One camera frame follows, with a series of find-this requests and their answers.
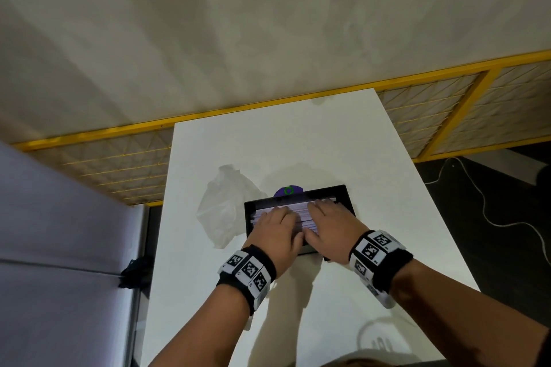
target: gray wall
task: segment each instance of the gray wall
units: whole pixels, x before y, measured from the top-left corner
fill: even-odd
[[[551,0],[0,0],[0,139],[551,48]]]
[[[138,253],[130,208],[0,143],[0,259],[119,273]],[[0,261],[0,360],[120,366],[132,292],[118,279]]]

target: left hand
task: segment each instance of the left hand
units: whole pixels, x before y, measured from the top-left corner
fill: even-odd
[[[285,207],[274,207],[263,212],[243,248],[255,245],[272,260],[279,278],[293,264],[302,247],[304,234],[299,232],[291,239],[295,227],[296,213]]]

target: purple object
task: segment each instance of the purple object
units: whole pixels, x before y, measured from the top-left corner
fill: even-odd
[[[285,188],[281,188],[277,192],[275,192],[274,197],[289,196],[289,195],[292,195],[294,193],[302,193],[303,191],[304,190],[301,187],[294,186],[294,185],[291,184],[290,186],[287,186]]]

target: right hand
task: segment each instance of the right hand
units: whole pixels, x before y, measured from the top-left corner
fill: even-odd
[[[316,200],[308,211],[317,226],[317,234],[304,228],[304,237],[317,252],[340,264],[348,264],[350,251],[368,227],[342,204],[332,200]]]

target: forearm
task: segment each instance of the forearm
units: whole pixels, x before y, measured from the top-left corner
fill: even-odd
[[[239,290],[217,286],[150,367],[227,366],[249,313]]]
[[[390,294],[453,365],[533,366],[548,329],[417,260]]]

